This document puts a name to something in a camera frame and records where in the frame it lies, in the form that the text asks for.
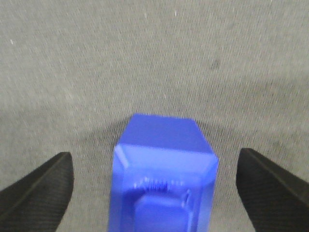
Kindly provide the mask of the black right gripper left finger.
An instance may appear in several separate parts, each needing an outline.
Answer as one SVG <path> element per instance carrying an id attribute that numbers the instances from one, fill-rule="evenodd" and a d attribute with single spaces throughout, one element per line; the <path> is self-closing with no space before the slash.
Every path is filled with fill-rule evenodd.
<path id="1" fill-rule="evenodd" d="M 73 192 L 73 161 L 60 152 L 0 192 L 2 232 L 55 232 Z"/>

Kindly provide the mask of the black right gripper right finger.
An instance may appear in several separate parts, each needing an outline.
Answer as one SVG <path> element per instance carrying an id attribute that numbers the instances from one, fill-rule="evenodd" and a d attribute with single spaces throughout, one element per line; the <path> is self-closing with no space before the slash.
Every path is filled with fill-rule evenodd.
<path id="1" fill-rule="evenodd" d="M 307 232 L 309 184 L 252 148 L 239 153 L 236 187 L 257 232 Z"/>

